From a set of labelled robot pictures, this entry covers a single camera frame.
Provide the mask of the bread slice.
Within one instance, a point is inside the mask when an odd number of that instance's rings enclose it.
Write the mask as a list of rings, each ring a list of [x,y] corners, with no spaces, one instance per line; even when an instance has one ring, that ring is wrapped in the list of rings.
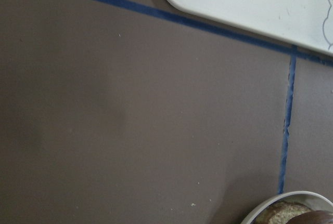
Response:
[[[328,224],[332,223],[332,212],[316,210],[291,218],[287,224]]]
[[[260,212],[253,223],[287,223],[291,218],[311,211],[312,209],[304,204],[278,201]]]

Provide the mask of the white round plate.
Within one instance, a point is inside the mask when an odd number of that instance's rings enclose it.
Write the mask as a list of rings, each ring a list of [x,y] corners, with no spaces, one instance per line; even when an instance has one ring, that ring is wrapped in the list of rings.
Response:
[[[258,205],[244,223],[332,223],[332,202],[310,191],[287,192]]]

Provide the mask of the cream bear tray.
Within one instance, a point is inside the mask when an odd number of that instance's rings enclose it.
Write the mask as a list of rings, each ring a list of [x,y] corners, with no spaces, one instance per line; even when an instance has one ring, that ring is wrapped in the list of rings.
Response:
[[[176,9],[332,55],[332,0],[167,0]]]

